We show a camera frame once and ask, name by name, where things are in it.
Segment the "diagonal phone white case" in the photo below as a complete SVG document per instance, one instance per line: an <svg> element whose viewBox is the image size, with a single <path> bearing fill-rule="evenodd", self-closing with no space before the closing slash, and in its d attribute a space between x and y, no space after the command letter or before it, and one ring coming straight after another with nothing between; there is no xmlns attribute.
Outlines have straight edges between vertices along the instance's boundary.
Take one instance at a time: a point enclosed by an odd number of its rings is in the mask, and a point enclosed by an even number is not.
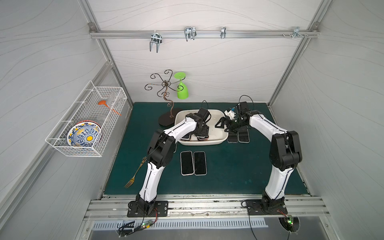
<svg viewBox="0 0 384 240"><path fill-rule="evenodd" d="M248 144L250 142L249 130L247 126L238 129L238 142Z"/></svg>

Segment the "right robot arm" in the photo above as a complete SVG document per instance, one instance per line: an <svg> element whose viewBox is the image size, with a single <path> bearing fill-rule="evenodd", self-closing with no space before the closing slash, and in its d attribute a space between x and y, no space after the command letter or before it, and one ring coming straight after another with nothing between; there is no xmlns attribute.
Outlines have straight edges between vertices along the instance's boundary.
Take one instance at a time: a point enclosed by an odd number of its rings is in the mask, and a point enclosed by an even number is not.
<svg viewBox="0 0 384 240"><path fill-rule="evenodd" d="M269 158L273 167L261 207L264 212L272 212L285 204L285 189L289 178L302 161L300 137L295 131L277 126L259 111L243 111L240 114L225 112L225 116L215 125L228 133L238 133L240 128L246 126L258 130L271 142Z"/></svg>

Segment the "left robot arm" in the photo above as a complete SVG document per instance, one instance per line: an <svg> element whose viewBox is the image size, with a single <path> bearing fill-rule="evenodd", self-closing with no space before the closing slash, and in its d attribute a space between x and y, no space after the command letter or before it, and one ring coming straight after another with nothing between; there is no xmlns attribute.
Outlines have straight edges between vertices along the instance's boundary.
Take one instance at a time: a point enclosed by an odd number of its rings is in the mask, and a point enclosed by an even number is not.
<svg viewBox="0 0 384 240"><path fill-rule="evenodd" d="M176 143L185 135L200 134L207 130L210 114L187 114L178 124L154 133L146 156L147 172L143 186L136 196L136 203L145 215L152 213L157 198L158 185L165 167L173 159Z"/></svg>

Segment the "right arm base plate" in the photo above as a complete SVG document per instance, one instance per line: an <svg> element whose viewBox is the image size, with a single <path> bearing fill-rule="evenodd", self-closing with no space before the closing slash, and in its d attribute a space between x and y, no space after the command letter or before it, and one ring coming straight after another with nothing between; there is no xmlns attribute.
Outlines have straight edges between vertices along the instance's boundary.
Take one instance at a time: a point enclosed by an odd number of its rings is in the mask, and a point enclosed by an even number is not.
<svg viewBox="0 0 384 240"><path fill-rule="evenodd" d="M270 201L266 199L245 200L242 202L242 206L247 209L250 216L288 215L284 198Z"/></svg>

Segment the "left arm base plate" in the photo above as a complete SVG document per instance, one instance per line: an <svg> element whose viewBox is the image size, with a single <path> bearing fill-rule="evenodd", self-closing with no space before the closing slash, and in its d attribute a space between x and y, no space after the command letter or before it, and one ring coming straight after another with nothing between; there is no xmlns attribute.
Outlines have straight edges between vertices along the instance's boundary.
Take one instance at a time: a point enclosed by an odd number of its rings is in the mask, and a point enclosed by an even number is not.
<svg viewBox="0 0 384 240"><path fill-rule="evenodd" d="M150 203L131 201L128 203L127 217L166 217L168 215L168 207L168 201L155 201Z"/></svg>

